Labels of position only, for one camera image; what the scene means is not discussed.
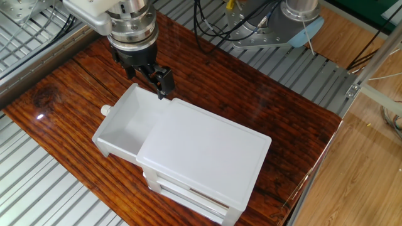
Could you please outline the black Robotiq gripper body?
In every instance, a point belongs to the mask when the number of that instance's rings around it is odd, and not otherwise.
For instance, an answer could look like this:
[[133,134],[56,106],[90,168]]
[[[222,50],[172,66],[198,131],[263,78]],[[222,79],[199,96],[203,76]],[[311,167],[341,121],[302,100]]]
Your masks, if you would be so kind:
[[121,50],[114,43],[110,43],[110,53],[116,63],[125,66],[156,65],[158,47],[156,42],[142,50]]

